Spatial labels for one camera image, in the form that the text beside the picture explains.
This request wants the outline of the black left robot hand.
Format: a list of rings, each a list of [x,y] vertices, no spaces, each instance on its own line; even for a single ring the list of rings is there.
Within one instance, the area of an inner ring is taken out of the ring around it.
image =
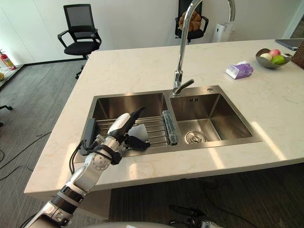
[[[108,130],[107,135],[118,140],[123,147],[136,151],[144,151],[150,147],[149,137],[144,124],[135,125],[141,111],[145,107],[140,107],[136,111],[124,113],[119,116]]]

